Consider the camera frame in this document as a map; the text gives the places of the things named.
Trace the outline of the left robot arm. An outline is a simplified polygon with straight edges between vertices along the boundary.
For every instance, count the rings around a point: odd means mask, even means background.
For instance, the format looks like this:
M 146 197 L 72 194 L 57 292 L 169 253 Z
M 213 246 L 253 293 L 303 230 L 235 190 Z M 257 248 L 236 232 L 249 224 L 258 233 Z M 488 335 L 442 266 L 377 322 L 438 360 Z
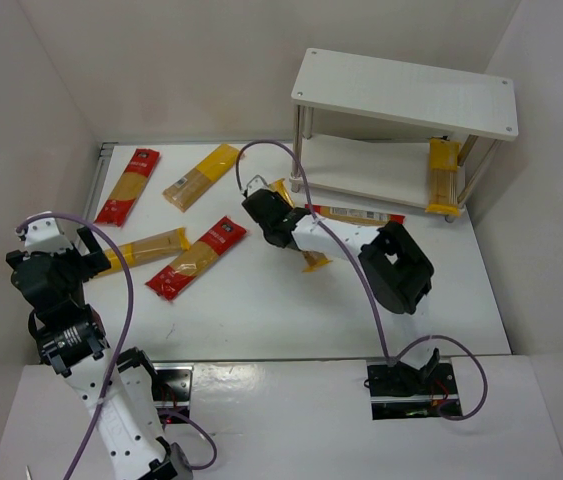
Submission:
M 52 218 L 31 222 L 21 250 L 6 262 L 11 282 L 31 306 L 28 330 L 43 364 L 72 388 L 91 417 L 117 479 L 190 479 L 192 468 L 176 443 L 166 440 L 152 397 L 156 373 L 137 348 L 116 354 L 83 285 L 109 269 L 91 230 L 77 231 L 81 254 Z

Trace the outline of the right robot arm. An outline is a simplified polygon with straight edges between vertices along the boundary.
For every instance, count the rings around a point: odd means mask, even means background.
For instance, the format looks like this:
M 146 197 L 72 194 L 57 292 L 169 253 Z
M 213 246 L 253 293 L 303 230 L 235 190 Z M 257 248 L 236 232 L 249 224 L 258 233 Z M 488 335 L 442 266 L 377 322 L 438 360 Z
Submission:
M 418 369 L 404 363 L 401 356 L 390 356 L 379 313 L 384 308 L 393 314 L 412 315 L 431 290 L 434 268 L 402 224 L 389 221 L 381 227 L 362 226 L 326 218 L 308 208 L 291 206 L 268 188 L 246 193 L 242 206 L 269 244 L 349 261 L 370 302 L 388 366 L 405 381 L 428 379 L 438 365 L 439 352 L 434 350 Z

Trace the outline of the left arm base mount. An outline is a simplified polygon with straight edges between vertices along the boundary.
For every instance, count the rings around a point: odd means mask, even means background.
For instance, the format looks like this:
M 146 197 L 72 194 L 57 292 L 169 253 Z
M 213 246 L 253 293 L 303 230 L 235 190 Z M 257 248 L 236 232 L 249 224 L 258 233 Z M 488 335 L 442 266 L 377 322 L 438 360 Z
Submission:
M 192 396 L 194 367 L 186 363 L 159 362 L 154 364 L 156 380 L 152 398 L 164 426 L 183 424 L 175 413 L 188 418 Z

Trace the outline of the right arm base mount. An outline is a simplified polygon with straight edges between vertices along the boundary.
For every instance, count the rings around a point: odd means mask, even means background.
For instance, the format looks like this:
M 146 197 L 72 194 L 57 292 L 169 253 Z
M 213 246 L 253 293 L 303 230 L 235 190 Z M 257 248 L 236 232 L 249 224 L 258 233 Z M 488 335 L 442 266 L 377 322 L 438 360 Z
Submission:
M 364 386 L 369 390 L 372 419 L 406 420 L 463 414 L 454 370 L 449 361 L 421 369 L 399 363 L 367 364 Z

